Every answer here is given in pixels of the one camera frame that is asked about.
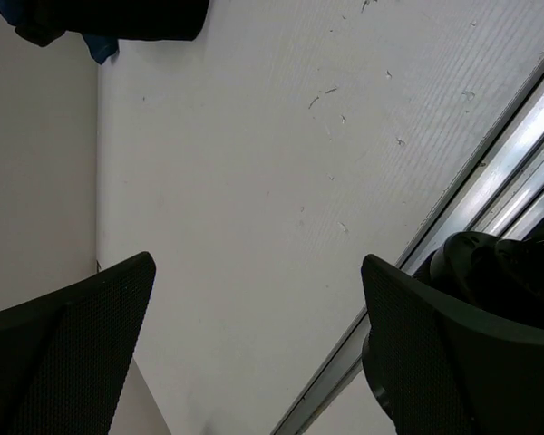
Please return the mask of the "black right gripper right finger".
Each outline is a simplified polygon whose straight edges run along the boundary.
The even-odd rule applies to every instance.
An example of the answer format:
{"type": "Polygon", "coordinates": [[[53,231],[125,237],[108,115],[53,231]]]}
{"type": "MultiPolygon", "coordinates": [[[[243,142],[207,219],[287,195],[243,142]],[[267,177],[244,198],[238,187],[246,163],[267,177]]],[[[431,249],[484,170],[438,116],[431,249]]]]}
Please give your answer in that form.
{"type": "Polygon", "coordinates": [[[366,373],[399,434],[544,434],[544,330],[473,307],[370,255],[366,373]]]}

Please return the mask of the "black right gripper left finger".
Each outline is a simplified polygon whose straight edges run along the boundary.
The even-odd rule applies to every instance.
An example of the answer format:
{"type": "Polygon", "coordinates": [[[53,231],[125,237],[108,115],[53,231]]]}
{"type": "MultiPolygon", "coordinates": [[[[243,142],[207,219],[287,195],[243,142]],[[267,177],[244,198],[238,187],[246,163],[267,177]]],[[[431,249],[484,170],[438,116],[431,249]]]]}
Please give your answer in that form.
{"type": "Polygon", "coordinates": [[[106,434],[151,299],[141,252],[0,311],[0,434],[106,434]]]}

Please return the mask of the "dark blue denim trousers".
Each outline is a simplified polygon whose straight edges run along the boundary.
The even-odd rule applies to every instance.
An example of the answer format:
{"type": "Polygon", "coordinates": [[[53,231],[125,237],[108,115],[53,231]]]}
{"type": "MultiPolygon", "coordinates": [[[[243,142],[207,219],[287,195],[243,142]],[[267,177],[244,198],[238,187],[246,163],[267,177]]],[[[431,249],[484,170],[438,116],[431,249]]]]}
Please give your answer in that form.
{"type": "MultiPolygon", "coordinates": [[[[44,48],[66,33],[66,30],[46,24],[40,16],[40,1],[0,0],[0,15],[27,42],[44,48]]],[[[91,58],[103,65],[119,52],[116,38],[82,34],[91,58]]]]}

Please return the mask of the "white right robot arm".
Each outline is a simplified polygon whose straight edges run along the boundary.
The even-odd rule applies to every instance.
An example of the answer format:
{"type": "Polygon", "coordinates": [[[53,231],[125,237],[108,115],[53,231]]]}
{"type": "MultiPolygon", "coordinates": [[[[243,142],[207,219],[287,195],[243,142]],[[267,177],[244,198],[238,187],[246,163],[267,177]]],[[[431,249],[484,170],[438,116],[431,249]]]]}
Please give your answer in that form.
{"type": "MultiPolygon", "coordinates": [[[[109,431],[156,266],[142,252],[0,311],[0,434],[109,431]]],[[[449,237],[362,264],[363,369],[399,434],[544,434],[544,240],[449,237]]]]}

